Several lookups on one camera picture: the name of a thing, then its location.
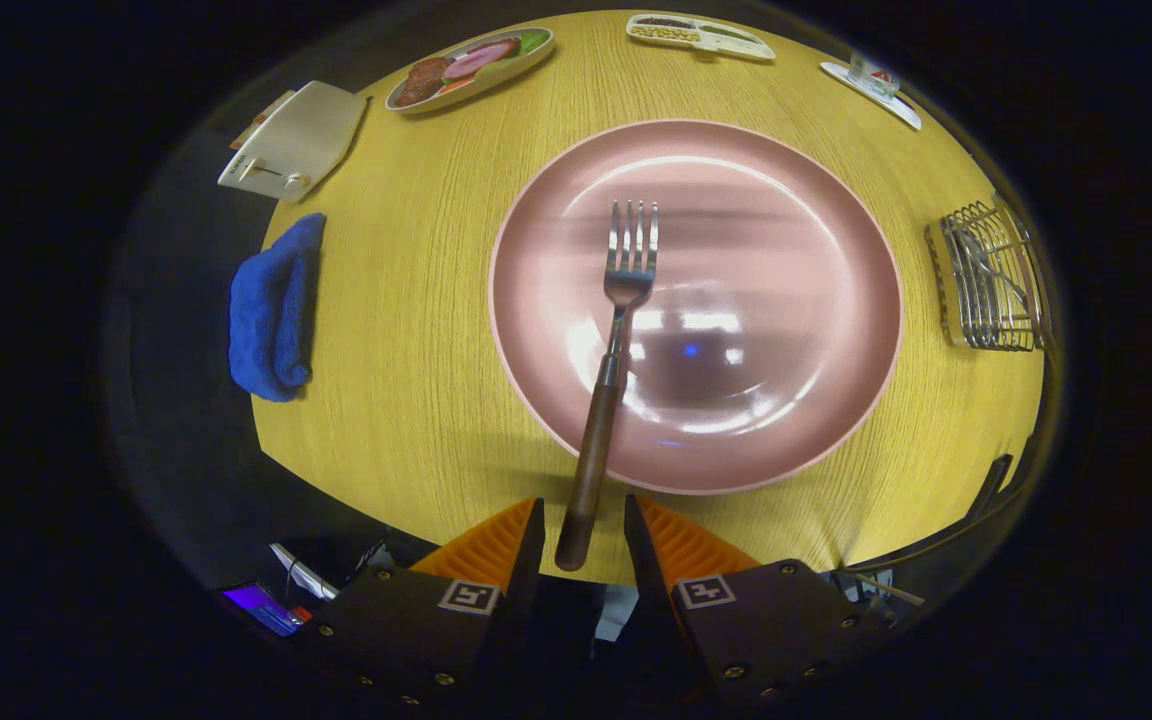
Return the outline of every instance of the blue towel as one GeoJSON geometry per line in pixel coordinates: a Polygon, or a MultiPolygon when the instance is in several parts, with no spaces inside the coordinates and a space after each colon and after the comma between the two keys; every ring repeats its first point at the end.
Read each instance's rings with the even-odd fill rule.
{"type": "Polygon", "coordinates": [[[317,283],[321,213],[297,220],[229,286],[229,374],[252,395],[287,402],[310,379],[303,327],[317,283]]]}

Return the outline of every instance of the wooden fork handle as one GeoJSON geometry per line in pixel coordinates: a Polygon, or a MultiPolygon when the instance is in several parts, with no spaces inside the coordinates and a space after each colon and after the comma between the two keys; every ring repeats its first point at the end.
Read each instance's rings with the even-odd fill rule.
{"type": "Polygon", "coordinates": [[[597,384],[594,396],[589,401],[585,437],[581,439],[579,460],[576,461],[576,484],[571,500],[567,502],[567,515],[563,529],[558,533],[558,552],[554,553],[554,562],[568,573],[585,564],[589,541],[594,536],[598,493],[602,488],[602,475],[607,471],[607,450],[612,442],[612,427],[616,423],[620,393],[616,386],[597,384]]]}

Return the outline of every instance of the dark background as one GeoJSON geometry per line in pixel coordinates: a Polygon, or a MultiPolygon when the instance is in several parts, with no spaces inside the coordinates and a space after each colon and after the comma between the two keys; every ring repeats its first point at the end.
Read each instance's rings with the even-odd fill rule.
{"type": "MultiPolygon", "coordinates": [[[[1069,275],[1075,348],[1068,442],[1014,539],[810,710],[1152,715],[1152,3],[791,9],[908,68],[1023,185],[1069,275]]],[[[114,245],[175,143],[367,10],[396,12],[0,6],[0,710],[353,710],[221,609],[119,491],[96,333],[114,245]]]]}

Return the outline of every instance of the round table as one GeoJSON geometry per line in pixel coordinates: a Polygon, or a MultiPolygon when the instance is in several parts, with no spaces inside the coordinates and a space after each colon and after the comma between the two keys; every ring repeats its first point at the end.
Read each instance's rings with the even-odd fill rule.
{"type": "Polygon", "coordinates": [[[304,200],[280,202],[266,233],[270,247],[304,214],[328,218],[314,374],[287,404],[253,397],[262,449],[338,500],[435,543],[543,497],[541,571],[560,574],[553,548],[576,458],[526,414],[497,356],[486,304],[495,234],[526,180],[573,143],[639,120],[695,118],[795,146],[864,200],[904,288],[895,373],[844,445],[772,486],[664,497],[608,479],[589,560],[567,577],[632,584],[627,492],[683,511],[756,560],[797,558],[818,570],[963,518],[991,462],[1020,456],[1043,386],[1041,351],[963,350],[941,328],[924,225],[987,200],[993,187],[925,111],[915,131],[819,68],[846,60],[756,28],[776,51],[772,63],[646,45],[626,35],[630,15],[520,24],[552,29],[552,56],[447,109],[384,107],[406,65],[361,91],[374,100],[348,154],[304,200]]]}

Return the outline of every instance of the pink plate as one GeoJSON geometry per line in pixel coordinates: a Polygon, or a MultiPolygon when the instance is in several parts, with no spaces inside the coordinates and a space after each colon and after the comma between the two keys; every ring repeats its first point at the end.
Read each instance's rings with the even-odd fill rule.
{"type": "Polygon", "coordinates": [[[901,291],[881,229],[799,151],[737,127],[655,120],[571,146],[497,236],[492,332],[526,409],[579,448],[612,325],[612,200],[658,202],[652,296],[626,339],[608,475],[687,495],[776,482],[836,448],[896,361],[901,291]]]}

